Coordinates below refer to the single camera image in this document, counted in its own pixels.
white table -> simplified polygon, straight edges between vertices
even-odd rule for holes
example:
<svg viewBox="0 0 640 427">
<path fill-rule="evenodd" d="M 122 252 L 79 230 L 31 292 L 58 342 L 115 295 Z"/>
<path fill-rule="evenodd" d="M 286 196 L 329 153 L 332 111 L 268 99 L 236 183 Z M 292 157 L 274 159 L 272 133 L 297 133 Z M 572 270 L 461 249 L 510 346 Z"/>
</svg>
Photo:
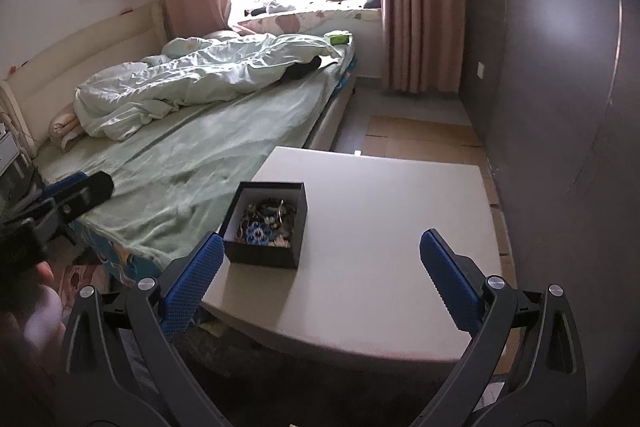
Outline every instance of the white table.
<svg viewBox="0 0 640 427">
<path fill-rule="evenodd" d="M 300 267 L 225 258 L 206 309 L 296 355 L 400 371 L 457 362 L 470 338 L 453 324 L 418 244 L 435 228 L 486 275 L 501 274 L 478 167 L 277 147 L 254 181 L 305 183 Z"/>
</svg>

bed headboard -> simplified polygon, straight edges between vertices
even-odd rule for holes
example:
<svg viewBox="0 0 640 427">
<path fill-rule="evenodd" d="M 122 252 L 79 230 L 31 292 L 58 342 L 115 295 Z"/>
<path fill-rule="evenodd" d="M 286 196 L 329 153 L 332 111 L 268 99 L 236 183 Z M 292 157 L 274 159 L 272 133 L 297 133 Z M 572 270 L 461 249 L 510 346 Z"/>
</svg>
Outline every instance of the bed headboard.
<svg viewBox="0 0 640 427">
<path fill-rule="evenodd" d="M 104 68 L 158 55 L 167 41 L 161 4 L 153 2 L 74 33 L 0 81 L 0 104 L 24 134 L 31 157 L 79 84 Z"/>
</svg>

hand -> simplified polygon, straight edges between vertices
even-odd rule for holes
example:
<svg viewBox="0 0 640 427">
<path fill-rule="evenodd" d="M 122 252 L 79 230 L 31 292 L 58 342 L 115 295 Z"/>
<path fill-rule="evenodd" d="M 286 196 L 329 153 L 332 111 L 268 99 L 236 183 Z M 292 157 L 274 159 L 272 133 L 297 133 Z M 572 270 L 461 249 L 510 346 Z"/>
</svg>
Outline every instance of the hand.
<svg viewBox="0 0 640 427">
<path fill-rule="evenodd" d="M 0 338 L 24 339 L 30 346 L 34 363 L 53 373 L 65 334 L 65 327 L 60 321 L 62 303 L 49 286 L 54 280 L 53 272 L 48 263 L 39 263 L 24 280 L 25 283 L 37 284 L 34 302 L 28 309 L 0 313 Z"/>
</svg>

cardboard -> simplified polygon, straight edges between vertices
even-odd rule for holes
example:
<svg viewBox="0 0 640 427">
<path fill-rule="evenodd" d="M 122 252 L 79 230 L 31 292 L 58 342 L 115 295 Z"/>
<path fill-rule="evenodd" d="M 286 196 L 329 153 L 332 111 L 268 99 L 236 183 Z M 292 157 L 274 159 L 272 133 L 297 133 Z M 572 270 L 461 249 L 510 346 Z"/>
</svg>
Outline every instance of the cardboard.
<svg viewBox="0 0 640 427">
<path fill-rule="evenodd" d="M 494 375 L 506 375 L 513 365 L 513 361 L 516 358 L 518 352 L 518 346 L 520 346 L 520 328 L 511 330 L 507 338 L 507 343 L 504 346 L 504 351 L 498 364 L 495 366 Z"/>
<path fill-rule="evenodd" d="M 422 120 L 407 120 L 389 116 L 372 116 L 367 130 L 369 136 L 424 140 L 450 145 L 480 147 L 474 128 L 469 125 Z"/>
<path fill-rule="evenodd" d="M 494 218 L 495 238 L 498 241 L 498 252 L 501 255 L 511 254 L 511 245 L 509 243 L 504 214 L 498 208 L 492 208 L 491 217 Z"/>
<path fill-rule="evenodd" d="M 459 146 L 424 140 L 388 138 L 386 155 L 389 158 L 404 160 L 464 163 L 462 150 Z"/>
<path fill-rule="evenodd" d="M 513 266 L 513 258 L 511 255 L 500 256 L 500 267 L 502 268 L 502 277 L 509 283 L 512 288 L 518 287 L 518 280 L 516 279 L 516 269 Z"/>
<path fill-rule="evenodd" d="M 484 191 L 486 192 L 486 199 L 489 201 L 489 204 L 498 206 L 500 205 L 500 200 L 498 199 L 498 192 L 495 190 L 495 184 L 493 179 L 491 178 L 482 178 L 484 182 Z"/>
<path fill-rule="evenodd" d="M 387 139 L 380 136 L 365 136 L 360 147 L 364 156 L 386 156 Z"/>
<path fill-rule="evenodd" d="M 462 155 L 467 165 L 477 165 L 480 168 L 482 178 L 490 178 L 489 162 L 484 155 L 484 151 L 479 147 L 461 147 Z"/>
</svg>

green bed sheet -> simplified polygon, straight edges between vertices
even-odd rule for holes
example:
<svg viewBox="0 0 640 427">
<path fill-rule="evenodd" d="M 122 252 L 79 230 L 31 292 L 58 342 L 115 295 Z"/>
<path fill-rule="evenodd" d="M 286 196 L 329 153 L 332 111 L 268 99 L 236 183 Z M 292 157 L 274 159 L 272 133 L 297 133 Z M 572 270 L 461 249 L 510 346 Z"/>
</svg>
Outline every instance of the green bed sheet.
<svg viewBox="0 0 640 427">
<path fill-rule="evenodd" d="M 113 198 L 82 224 L 164 269 L 222 223 L 239 182 L 276 146 L 302 147 L 341 75 L 342 60 L 232 102 L 185 107 L 129 139 L 87 137 L 67 153 L 45 147 L 35 162 L 46 182 L 83 171 L 113 177 Z"/>
</svg>

